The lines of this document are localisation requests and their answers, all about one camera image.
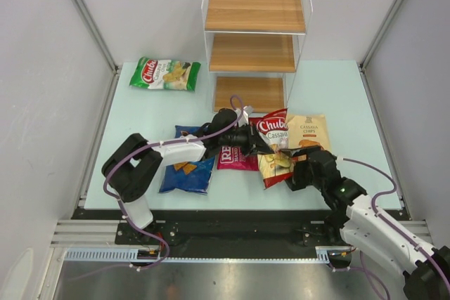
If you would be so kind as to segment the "red Chuba cassava chips bag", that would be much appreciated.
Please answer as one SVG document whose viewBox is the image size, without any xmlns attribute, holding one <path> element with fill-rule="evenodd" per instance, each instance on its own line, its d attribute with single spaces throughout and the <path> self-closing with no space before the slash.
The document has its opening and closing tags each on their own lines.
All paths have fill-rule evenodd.
<svg viewBox="0 0 450 300">
<path fill-rule="evenodd" d="M 271 149 L 268 153 L 259 150 L 257 154 L 258 169 L 265 189 L 293 175 L 293 163 L 290 157 L 281 152 L 289 146 L 287 113 L 288 109 L 283 108 L 263 117 L 249 119 L 251 125 L 256 127 L 265 144 Z"/>
</svg>

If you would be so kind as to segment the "orange beige cassava chips bag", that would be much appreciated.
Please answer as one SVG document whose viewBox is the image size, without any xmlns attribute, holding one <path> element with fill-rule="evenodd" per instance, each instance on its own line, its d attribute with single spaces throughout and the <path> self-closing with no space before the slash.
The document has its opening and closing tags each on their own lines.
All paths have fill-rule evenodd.
<svg viewBox="0 0 450 300">
<path fill-rule="evenodd" d="M 331 151 L 325 115 L 287 115 L 288 147 L 306 148 L 320 146 Z"/>
</svg>

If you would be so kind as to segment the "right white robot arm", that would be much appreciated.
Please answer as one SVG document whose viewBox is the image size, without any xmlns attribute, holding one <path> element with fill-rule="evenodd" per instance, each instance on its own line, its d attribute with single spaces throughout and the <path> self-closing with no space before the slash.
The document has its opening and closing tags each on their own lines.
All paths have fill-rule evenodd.
<svg viewBox="0 0 450 300">
<path fill-rule="evenodd" d="M 324 235 L 356 247 L 389 272 L 404 276 L 408 299 L 449 298 L 449 248 L 436 248 L 400 224 L 356 181 L 342 176 L 338 157 L 319 146 L 283 149 L 292 164 L 288 186 L 315 187 L 331 209 Z"/>
</svg>

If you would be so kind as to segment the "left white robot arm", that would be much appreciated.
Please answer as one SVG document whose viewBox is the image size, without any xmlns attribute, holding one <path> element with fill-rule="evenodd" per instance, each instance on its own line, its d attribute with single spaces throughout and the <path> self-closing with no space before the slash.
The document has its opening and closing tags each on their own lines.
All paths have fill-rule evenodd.
<svg viewBox="0 0 450 300">
<path fill-rule="evenodd" d="M 224 146 L 239 148 L 243 155 L 270 155 L 274 149 L 246 109 L 221 109 L 193 132 L 158 143 L 141 134 L 130 135 L 101 169 L 105 194 L 116 199 L 122 217 L 131 225 L 131 236 L 150 242 L 155 235 L 154 217 L 145 198 L 159 169 L 181 162 L 199 162 L 218 155 Z"/>
</svg>

